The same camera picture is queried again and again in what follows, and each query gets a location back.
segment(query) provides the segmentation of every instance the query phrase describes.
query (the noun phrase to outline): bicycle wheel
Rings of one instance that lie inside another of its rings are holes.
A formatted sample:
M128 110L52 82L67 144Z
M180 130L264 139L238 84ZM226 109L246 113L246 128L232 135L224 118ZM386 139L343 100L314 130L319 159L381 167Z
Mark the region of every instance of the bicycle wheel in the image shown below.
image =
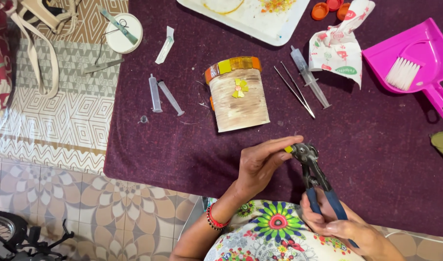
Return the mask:
M12 246L25 240L27 224L20 216L0 211L0 237L7 240Z

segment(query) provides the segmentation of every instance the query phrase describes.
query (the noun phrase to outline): purple felt tablecloth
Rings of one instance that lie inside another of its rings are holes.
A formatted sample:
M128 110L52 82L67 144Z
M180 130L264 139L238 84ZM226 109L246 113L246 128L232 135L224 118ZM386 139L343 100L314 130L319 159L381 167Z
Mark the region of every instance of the purple felt tablecloth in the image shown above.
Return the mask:
M303 85L289 56L290 45L308 53L311 36L338 21L329 13L310 17L312 0L291 40L273 47L238 32L175 0L130 0L130 13L142 23L144 39L120 68L105 159L108 177L177 191L220 197L238 175L240 151L262 141L301 134L320 151L320 165L340 199L369 223L443 236L443 158L429 135L443 131L422 93L395 95L363 64L362 90L330 72L314 73L331 107L321 110L309 88L303 93L316 119L288 91L273 66L283 61ZM433 17L443 32L443 0L375 1L356 31L362 49ZM175 29L166 61L157 57L166 26ZM217 133L203 72L237 56L259 57L271 122ZM186 113L160 93L163 113L153 113L148 78L163 79ZM138 123L146 115L149 122ZM257 198L298 203L304 191L300 164L284 164Z

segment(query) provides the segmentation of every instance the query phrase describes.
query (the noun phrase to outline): orange bottle cap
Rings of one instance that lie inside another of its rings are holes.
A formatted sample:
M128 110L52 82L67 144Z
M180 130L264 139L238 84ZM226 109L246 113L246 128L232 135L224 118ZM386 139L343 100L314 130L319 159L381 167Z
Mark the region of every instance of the orange bottle cap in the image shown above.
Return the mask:
M328 4L329 10L333 12L341 7L344 0L327 0L326 3Z
M349 10L349 7L350 7L350 3L345 3L345 4L341 5L339 10L337 10L336 15L339 20L344 21L345 15L347 15L347 11Z
M329 13L329 7L326 3L317 3L311 10L311 17L315 20L322 20Z

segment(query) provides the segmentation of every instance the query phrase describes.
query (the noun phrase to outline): white bristles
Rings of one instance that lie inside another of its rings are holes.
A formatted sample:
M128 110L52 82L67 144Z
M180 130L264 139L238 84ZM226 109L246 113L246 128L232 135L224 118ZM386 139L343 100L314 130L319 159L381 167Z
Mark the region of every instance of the white bristles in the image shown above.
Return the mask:
M387 74L386 81L397 89L408 91L419 70L418 64L398 57Z

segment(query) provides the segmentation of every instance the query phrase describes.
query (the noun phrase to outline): bracelet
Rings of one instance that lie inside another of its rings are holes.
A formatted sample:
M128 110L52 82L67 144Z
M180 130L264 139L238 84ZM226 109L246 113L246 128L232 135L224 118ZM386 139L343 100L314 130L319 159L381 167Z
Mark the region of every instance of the bracelet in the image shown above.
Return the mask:
M225 224L218 223L216 220L214 220L214 218L212 217L212 212L211 212L212 206L214 204L212 204L210 207L207 208L207 221L208 221L208 224L210 225L211 228L213 228L217 231L220 231L228 225L228 223L231 221L231 219L229 219L228 222L226 222Z

